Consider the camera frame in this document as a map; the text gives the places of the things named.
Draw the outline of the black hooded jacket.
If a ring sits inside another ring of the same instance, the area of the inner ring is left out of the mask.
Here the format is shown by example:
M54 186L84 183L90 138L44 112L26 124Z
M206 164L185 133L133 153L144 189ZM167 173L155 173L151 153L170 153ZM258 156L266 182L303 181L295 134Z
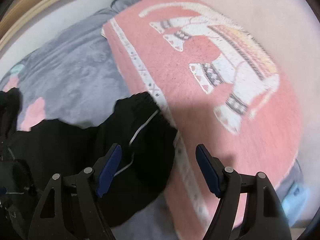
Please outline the black hooded jacket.
M1 92L1 239L29 239L35 209L52 175L79 174L113 144L121 161L99 200L107 226L124 224L164 191L174 164L177 131L148 92L120 99L96 127L42 120L16 128L21 94Z

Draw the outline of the blue tissue pack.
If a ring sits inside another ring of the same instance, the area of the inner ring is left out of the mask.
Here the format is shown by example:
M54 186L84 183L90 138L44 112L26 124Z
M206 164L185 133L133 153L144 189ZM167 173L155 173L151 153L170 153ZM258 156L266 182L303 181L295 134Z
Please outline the blue tissue pack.
M284 197L282 206L287 217L299 216L309 197L309 189L302 183L293 183L287 195Z

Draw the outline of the pink patterned pillow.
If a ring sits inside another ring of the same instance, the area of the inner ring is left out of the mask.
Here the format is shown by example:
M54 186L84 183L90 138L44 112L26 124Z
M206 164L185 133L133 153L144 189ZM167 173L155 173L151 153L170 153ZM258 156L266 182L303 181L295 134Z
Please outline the pink patterned pillow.
M164 195L180 239L202 239L219 202L197 164L198 144L280 185L297 156L300 110L250 33L201 0L142 0L101 32L130 92L149 92L178 130Z

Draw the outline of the grey floral bed quilt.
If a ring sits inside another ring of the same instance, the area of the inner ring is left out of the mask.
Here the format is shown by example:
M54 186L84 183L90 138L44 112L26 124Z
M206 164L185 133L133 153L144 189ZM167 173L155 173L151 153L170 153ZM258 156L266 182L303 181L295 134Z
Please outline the grey floral bed quilt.
M110 8L73 25L27 55L7 72L1 79L1 92L17 88L21 94L17 130L28 132L42 120L53 119L80 128L96 127L113 113L118 100L139 94L130 92L101 31L108 20L140 1L142 0L114 0ZM220 9L203 2L230 18ZM177 128L169 120L168 122L178 133ZM169 180L174 166L175 156ZM175 230L165 200L165 189L146 208L124 224L112 228L114 239L146 239L148 232L164 223ZM230 239L238 239L246 199L247 195L241 194Z

